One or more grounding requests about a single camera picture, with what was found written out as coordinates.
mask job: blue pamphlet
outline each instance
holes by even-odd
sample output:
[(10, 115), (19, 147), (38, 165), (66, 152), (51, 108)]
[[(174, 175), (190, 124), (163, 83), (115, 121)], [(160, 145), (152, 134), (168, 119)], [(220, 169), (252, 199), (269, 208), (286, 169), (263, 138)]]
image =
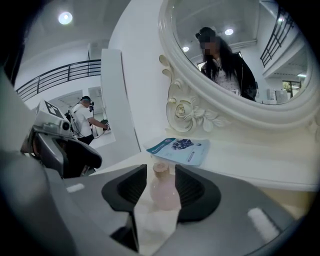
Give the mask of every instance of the blue pamphlet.
[(209, 147), (208, 139), (166, 138), (146, 151), (182, 165), (199, 166), (205, 159)]

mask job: white ceiling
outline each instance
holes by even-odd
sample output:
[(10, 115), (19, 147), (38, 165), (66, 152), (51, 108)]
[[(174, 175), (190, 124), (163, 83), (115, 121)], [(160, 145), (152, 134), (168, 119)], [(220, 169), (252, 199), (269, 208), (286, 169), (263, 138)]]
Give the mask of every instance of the white ceiling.
[[(195, 34), (203, 27), (214, 27), (229, 45), (255, 40), (259, 19), (259, 0), (182, 0), (174, 7), (177, 41), (188, 46), (186, 56), (202, 54)], [(233, 29), (232, 35), (225, 35)]]
[[(23, 61), (46, 50), (71, 42), (110, 39), (130, 0), (52, 0), (30, 29)], [(58, 16), (70, 12), (72, 22), (62, 25)]]
[(281, 78), (283, 80), (297, 81), (299, 74), (307, 74), (308, 60), (305, 47), (298, 51), (291, 59), (276, 70), (270, 78)]

